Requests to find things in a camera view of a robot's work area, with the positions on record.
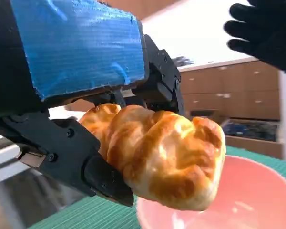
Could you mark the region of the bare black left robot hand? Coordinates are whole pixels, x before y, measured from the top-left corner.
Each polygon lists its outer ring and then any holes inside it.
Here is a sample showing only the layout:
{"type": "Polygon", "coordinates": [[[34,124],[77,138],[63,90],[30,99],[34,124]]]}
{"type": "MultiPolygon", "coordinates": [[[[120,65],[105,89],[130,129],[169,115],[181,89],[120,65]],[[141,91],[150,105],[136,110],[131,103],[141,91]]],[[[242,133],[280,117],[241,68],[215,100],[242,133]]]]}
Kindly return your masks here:
{"type": "Polygon", "coordinates": [[[89,196],[125,206],[133,193],[100,142],[49,108],[85,99],[184,114],[180,73],[131,13],[95,0],[0,0],[0,135],[17,160],[89,196]]]}

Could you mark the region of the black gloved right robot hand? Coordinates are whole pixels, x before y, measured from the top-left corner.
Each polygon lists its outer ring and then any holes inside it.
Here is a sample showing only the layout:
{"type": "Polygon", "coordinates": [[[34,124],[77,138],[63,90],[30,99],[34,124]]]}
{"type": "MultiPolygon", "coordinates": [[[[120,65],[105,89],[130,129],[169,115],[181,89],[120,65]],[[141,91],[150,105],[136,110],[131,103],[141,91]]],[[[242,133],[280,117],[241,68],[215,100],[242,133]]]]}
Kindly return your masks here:
{"type": "Polygon", "coordinates": [[[224,31],[232,39],[227,46],[286,73],[286,0],[250,0],[233,4],[232,20],[224,31]]]}

